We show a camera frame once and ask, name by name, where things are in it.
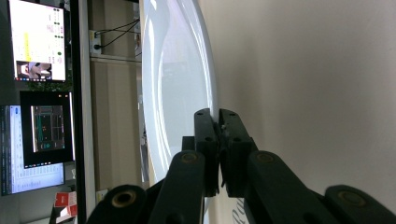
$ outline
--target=monitor screen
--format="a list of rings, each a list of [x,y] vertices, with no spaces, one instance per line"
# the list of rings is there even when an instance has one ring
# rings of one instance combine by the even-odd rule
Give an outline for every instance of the monitor screen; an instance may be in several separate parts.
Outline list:
[[[19,105],[0,106],[1,195],[62,185],[64,164],[24,168]]]
[[[64,10],[21,0],[8,0],[18,81],[65,82]]]
[[[67,91],[21,91],[25,168],[74,160],[72,95]]]

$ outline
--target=wall outlet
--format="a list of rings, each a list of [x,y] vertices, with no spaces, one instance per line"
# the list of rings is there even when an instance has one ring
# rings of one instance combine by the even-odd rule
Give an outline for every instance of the wall outlet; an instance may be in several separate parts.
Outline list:
[[[107,193],[108,193],[108,189],[102,189],[96,191],[96,204],[99,204],[99,202],[105,198]]]
[[[102,49],[95,49],[95,45],[101,45],[102,40],[100,35],[95,34],[96,31],[90,30],[90,53],[101,54]]]

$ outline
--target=shelf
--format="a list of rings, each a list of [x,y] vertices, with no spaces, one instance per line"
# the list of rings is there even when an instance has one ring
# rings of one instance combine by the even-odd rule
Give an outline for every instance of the shelf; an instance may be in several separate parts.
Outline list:
[[[105,55],[105,54],[95,54],[95,53],[91,53],[90,58],[92,62],[97,62],[97,63],[133,63],[133,64],[142,63],[142,61],[138,61],[135,58],[120,57],[120,56]]]

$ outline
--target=curved white surface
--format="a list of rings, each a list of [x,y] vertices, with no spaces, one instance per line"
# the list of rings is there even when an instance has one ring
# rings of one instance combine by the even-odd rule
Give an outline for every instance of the curved white surface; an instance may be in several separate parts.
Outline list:
[[[155,182],[165,177],[182,136],[193,136],[193,114],[210,108],[217,120],[209,38],[195,0],[145,0],[142,85]]]

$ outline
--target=computer monitor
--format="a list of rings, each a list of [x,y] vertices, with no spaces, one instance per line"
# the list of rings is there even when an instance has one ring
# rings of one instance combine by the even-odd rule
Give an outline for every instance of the computer monitor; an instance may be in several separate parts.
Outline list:
[[[1,195],[43,189],[64,183],[64,164],[24,168],[21,107],[0,106]]]
[[[14,80],[66,81],[64,10],[8,0]]]
[[[72,95],[21,91],[24,167],[74,160]]]

